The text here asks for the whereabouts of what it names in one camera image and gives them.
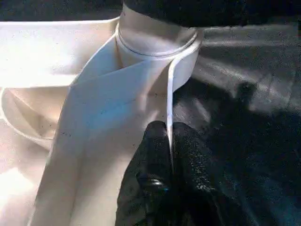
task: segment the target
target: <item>black glove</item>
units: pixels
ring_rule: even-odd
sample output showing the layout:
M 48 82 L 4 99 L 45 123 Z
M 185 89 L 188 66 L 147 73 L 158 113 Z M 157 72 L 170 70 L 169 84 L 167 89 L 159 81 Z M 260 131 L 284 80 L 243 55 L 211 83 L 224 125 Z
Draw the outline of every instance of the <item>black glove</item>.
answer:
M 200 135 L 175 123 L 173 176 L 165 124 L 152 122 L 124 174 L 115 225 L 247 225 L 239 205 L 216 189 L 215 164 Z
M 116 226 L 167 226 L 173 215 L 165 124 L 148 125 L 121 183 Z

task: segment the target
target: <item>dark surface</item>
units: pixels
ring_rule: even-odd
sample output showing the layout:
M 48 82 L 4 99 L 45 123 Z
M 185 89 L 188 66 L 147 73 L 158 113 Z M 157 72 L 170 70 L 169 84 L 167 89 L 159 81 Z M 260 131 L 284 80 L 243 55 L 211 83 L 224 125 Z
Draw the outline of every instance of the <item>dark surface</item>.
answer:
M 186 27 L 262 24 L 301 13 L 299 0 L 125 0 L 132 10 Z
M 122 0 L 0 0 L 0 21 L 102 20 L 119 16 Z M 183 26 L 262 24 L 301 13 L 298 0 L 125 0 L 131 9 Z
M 180 155 L 184 176 L 190 190 L 218 206 L 225 225 L 300 225 L 301 117 L 285 108 L 250 110 L 256 89 L 242 83 L 232 98 L 190 79 L 175 92 L 174 120 L 196 129 L 175 124 L 182 128 L 175 142 L 183 137 L 178 146 L 186 152 Z M 235 216 L 233 206 L 243 210 L 247 224 L 238 223 L 243 215 Z
M 104 20 L 121 10 L 121 0 L 0 0 L 0 21 Z

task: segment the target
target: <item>white container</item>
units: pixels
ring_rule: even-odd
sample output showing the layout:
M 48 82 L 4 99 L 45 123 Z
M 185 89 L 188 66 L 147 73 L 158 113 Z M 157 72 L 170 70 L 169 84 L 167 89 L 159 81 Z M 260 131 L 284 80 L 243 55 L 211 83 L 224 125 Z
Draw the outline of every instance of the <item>white container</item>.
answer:
M 68 87 L 3 89 L 1 114 L 18 134 L 50 150 Z
M 70 87 L 29 225 L 114 225 L 124 171 L 149 122 L 171 127 L 168 97 L 191 75 L 200 43 L 147 57 L 116 33 L 99 49 Z
M 0 22 L 0 87 L 70 85 L 118 20 Z
M 118 19 L 0 22 L 0 87 L 13 88 L 0 97 L 6 123 L 50 150 L 67 86 L 114 34 Z

